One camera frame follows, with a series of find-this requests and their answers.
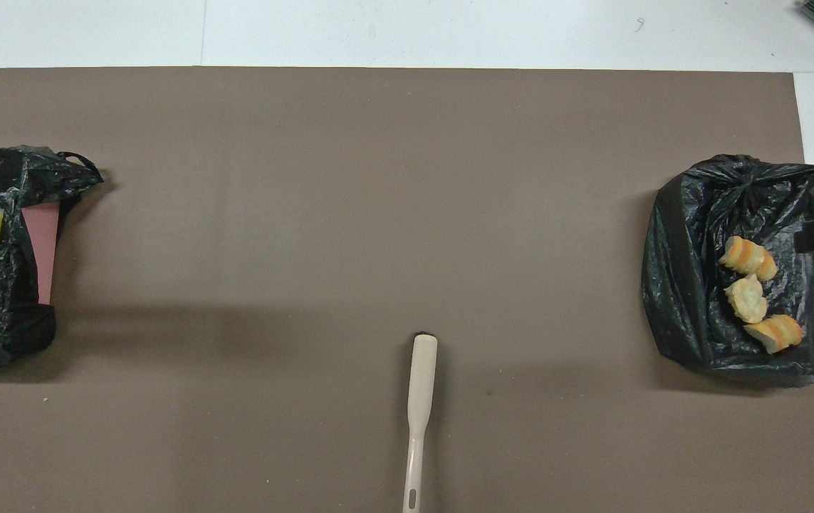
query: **bread piece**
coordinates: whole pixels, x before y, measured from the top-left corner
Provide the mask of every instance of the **bread piece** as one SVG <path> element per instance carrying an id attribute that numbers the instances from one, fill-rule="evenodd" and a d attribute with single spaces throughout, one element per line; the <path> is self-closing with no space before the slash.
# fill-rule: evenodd
<path id="1" fill-rule="evenodd" d="M 803 327 L 789 315 L 772 315 L 758 324 L 747 325 L 745 329 L 749 335 L 764 344 L 768 354 L 783 351 L 803 340 Z"/>
<path id="2" fill-rule="evenodd" d="M 761 282 L 755 275 L 748 275 L 736 280 L 724 289 L 729 304 L 736 311 L 736 317 L 748 324 L 761 322 L 768 313 L 768 299 L 764 299 Z"/>
<path id="3" fill-rule="evenodd" d="M 765 247 L 739 236 L 726 240 L 726 253 L 719 262 L 735 272 L 755 274 L 761 281 L 768 281 L 777 274 L 777 264 L 771 253 Z"/>

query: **brown paper sheet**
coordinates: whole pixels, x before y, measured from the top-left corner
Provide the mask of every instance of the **brown paper sheet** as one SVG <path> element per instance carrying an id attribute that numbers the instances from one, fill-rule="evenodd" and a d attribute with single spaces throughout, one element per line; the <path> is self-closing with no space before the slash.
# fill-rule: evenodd
<path id="1" fill-rule="evenodd" d="M 58 340 L 0 370 L 0 511 L 814 510 L 814 386 L 661 358 L 654 192 L 801 162 L 789 75 L 0 69 L 0 146 L 97 162 Z"/>

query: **white handle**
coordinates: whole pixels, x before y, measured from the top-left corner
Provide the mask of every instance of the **white handle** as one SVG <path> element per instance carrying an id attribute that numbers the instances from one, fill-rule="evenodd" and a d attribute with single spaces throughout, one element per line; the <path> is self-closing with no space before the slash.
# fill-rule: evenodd
<path id="1" fill-rule="evenodd" d="M 419 512 L 419 486 L 422 484 L 422 438 L 409 439 L 407 483 L 404 484 L 403 513 Z"/>
<path id="2" fill-rule="evenodd" d="M 435 360 L 438 338 L 421 333 L 413 338 L 413 361 L 409 372 L 409 448 L 407 448 L 407 481 L 404 484 L 403 513 L 419 513 L 422 484 L 422 444 L 432 412 L 432 388 L 435 384 Z"/>

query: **garbage bag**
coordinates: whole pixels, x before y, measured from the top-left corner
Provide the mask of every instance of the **garbage bag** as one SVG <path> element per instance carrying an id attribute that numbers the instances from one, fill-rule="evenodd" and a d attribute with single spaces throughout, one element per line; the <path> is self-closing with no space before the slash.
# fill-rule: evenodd
<path id="1" fill-rule="evenodd" d="M 814 327 L 814 296 L 808 295 L 814 254 L 797 253 L 793 235 L 811 220 L 814 165 L 717 155 L 660 189 L 641 276 L 645 315 L 660 354 L 743 383 L 814 383 L 814 347 L 804 340 L 767 354 L 726 299 L 724 289 L 742 276 L 717 262 L 731 236 L 767 247 L 780 269 L 764 284 L 768 316 L 791 315 L 808 333 Z"/>
<path id="2" fill-rule="evenodd" d="M 81 192 L 102 181 L 93 162 L 75 153 L 0 148 L 0 366 L 44 350 L 56 334 L 54 309 L 38 302 L 36 260 L 21 208 L 61 202 L 61 234 Z"/>

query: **pink paper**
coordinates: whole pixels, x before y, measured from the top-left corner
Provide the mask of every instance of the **pink paper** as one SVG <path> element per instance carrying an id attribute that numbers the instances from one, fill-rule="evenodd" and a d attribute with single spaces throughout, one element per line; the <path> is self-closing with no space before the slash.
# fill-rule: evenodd
<path id="1" fill-rule="evenodd" d="M 21 210 L 26 231 L 33 245 L 36 259 L 36 282 L 39 285 L 39 303 L 49 305 L 52 294 L 52 267 L 56 258 L 56 232 L 58 231 L 58 203 L 44 202 Z"/>

